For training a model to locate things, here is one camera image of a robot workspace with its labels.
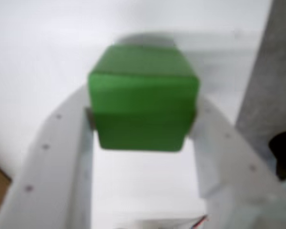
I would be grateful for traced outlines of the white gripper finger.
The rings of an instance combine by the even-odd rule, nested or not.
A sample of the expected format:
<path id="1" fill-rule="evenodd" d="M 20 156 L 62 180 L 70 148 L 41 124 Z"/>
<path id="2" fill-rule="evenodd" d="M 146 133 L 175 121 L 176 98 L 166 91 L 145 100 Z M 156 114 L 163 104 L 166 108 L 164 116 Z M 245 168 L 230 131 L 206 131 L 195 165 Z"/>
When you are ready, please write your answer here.
<path id="1" fill-rule="evenodd" d="M 286 188 L 207 98 L 190 138 L 206 229 L 286 229 Z"/>
<path id="2" fill-rule="evenodd" d="M 0 208 L 0 229 L 92 226 L 93 116 L 86 87 L 44 122 Z"/>

